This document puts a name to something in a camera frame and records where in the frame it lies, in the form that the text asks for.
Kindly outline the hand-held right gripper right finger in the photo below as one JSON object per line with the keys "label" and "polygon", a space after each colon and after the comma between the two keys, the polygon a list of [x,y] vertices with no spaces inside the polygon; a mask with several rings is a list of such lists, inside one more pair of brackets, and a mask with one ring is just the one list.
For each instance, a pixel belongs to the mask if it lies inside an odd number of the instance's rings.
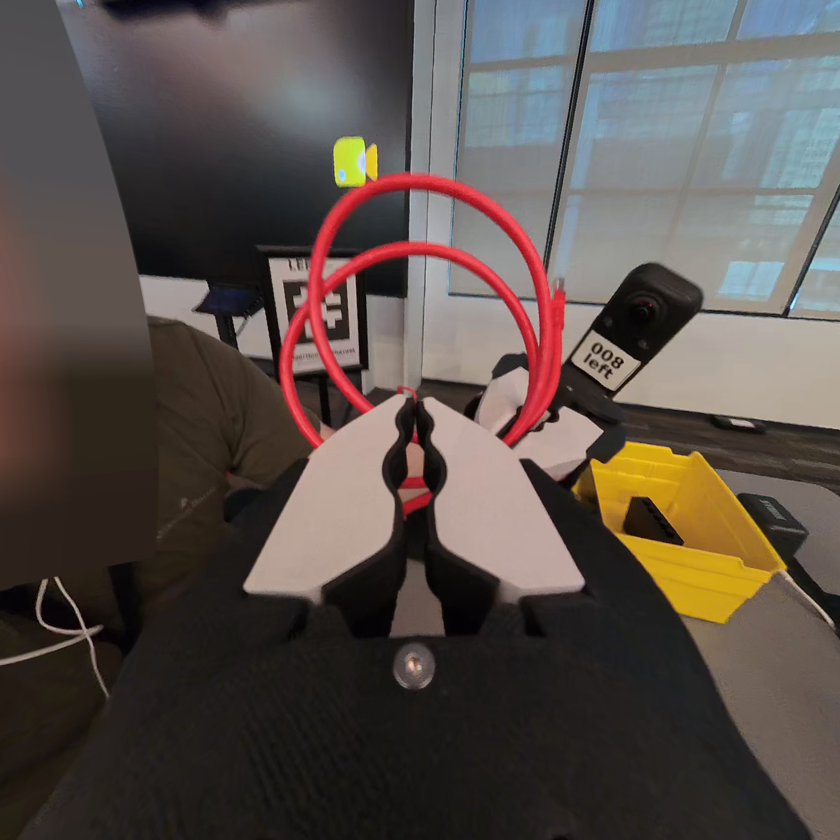
{"label": "hand-held right gripper right finger", "polygon": [[499,438],[440,401],[418,404],[425,574],[446,632],[478,632],[498,605],[577,595],[585,579],[530,476]]}

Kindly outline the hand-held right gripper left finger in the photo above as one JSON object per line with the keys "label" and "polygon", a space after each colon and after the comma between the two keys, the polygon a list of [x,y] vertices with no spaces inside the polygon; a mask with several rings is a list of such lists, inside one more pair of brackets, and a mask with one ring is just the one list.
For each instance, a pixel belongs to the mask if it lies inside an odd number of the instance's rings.
{"label": "hand-held right gripper left finger", "polygon": [[406,577],[399,488],[414,400],[394,395],[309,457],[244,582],[248,595],[333,606],[352,632],[388,632]]}

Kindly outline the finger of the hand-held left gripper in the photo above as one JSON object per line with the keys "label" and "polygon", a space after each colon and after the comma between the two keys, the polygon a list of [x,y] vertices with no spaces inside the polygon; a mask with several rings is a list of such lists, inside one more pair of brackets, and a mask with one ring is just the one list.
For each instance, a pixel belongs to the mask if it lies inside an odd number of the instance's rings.
{"label": "finger of the hand-held left gripper", "polygon": [[506,435],[529,392],[529,371],[521,366],[494,377],[479,398],[474,421],[494,435]]}
{"label": "finger of the hand-held left gripper", "polygon": [[515,446],[515,454],[540,467],[555,481],[565,480],[587,460],[587,452],[602,436],[589,417],[563,406],[554,420],[532,430]]}

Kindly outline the yellow plastic bin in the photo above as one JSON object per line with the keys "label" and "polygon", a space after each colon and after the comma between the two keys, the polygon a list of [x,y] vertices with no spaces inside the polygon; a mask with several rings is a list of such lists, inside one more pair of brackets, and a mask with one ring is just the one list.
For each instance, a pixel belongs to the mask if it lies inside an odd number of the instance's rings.
{"label": "yellow plastic bin", "polygon": [[[700,453],[627,443],[608,462],[592,460],[574,485],[597,502],[605,526],[653,577],[677,613],[726,623],[786,564],[732,490]],[[681,545],[631,535],[636,497],[650,499]]]}

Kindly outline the large window with blind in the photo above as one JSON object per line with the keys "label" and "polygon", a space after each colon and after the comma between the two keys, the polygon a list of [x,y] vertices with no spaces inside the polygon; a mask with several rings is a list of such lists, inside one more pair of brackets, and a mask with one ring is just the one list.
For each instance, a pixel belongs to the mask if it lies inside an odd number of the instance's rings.
{"label": "large window with blind", "polygon": [[573,302],[838,319],[838,2],[465,2],[455,174]]}

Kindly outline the black power adapter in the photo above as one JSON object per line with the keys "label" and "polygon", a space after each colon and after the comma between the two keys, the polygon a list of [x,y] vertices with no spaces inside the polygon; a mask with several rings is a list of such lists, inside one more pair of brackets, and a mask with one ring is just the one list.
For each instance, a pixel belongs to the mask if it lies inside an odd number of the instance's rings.
{"label": "black power adapter", "polygon": [[810,535],[808,529],[773,497],[741,492],[737,499],[782,560],[795,559]]}

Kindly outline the small tablet on stand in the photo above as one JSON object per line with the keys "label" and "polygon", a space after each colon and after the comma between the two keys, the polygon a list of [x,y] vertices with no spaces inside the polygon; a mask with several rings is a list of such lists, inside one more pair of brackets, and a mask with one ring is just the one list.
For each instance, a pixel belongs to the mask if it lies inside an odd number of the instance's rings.
{"label": "small tablet on stand", "polygon": [[219,339],[238,350],[239,336],[263,307],[264,297],[258,287],[211,283],[208,293],[192,308],[192,312],[212,316]]}

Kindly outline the framed marker sign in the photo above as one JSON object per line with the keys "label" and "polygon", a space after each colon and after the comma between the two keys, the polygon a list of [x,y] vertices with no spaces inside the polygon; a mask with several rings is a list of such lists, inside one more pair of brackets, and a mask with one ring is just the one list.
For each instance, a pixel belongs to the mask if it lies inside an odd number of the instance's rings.
{"label": "framed marker sign", "polygon": [[[310,270],[309,247],[258,245],[259,286],[264,302],[273,362],[272,374],[279,379],[279,357],[291,321],[308,301]],[[322,320],[330,348],[342,370],[358,387],[362,373],[369,368],[369,330],[364,273],[350,276],[329,292],[322,303]],[[333,426],[326,371],[307,323],[298,339],[292,365],[297,381],[318,387],[320,416]]]}

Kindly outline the yellow green sticker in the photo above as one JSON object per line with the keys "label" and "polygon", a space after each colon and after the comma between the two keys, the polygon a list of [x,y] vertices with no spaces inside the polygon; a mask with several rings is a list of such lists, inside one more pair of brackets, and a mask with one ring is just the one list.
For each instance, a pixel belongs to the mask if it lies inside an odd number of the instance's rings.
{"label": "yellow green sticker", "polygon": [[379,151],[361,136],[343,136],[332,147],[333,180],[339,188],[355,188],[379,177]]}

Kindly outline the black flat panel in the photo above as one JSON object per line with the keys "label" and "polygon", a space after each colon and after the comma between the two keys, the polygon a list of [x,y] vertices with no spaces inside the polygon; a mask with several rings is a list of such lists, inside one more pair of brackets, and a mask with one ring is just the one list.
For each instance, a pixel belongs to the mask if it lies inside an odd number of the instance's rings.
{"label": "black flat panel", "polygon": [[804,565],[795,557],[786,558],[784,562],[796,587],[838,622],[838,573],[821,572],[810,565]]}

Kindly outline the black speaker bar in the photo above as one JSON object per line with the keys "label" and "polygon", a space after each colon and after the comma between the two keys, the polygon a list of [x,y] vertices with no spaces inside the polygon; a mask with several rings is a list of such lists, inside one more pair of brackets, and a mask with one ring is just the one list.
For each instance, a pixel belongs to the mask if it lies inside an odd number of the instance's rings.
{"label": "black speaker bar", "polygon": [[193,14],[204,18],[224,17],[229,1],[100,1],[112,17],[129,20]]}

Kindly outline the black network switch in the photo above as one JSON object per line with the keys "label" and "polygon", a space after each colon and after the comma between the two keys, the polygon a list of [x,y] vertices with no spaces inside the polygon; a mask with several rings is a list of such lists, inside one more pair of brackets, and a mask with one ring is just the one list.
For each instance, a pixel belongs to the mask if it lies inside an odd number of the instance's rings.
{"label": "black network switch", "polygon": [[680,547],[685,544],[662,511],[649,497],[631,497],[623,521],[623,532],[635,538]]}

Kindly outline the black wall screen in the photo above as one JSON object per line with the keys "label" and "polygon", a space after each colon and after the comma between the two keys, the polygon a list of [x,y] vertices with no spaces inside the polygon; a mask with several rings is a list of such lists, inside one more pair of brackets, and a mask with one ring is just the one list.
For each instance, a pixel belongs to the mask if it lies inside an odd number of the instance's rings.
{"label": "black wall screen", "polygon": [[415,3],[230,2],[121,20],[57,2],[139,273],[256,280],[258,245],[310,247],[346,190],[333,144],[410,161]]}

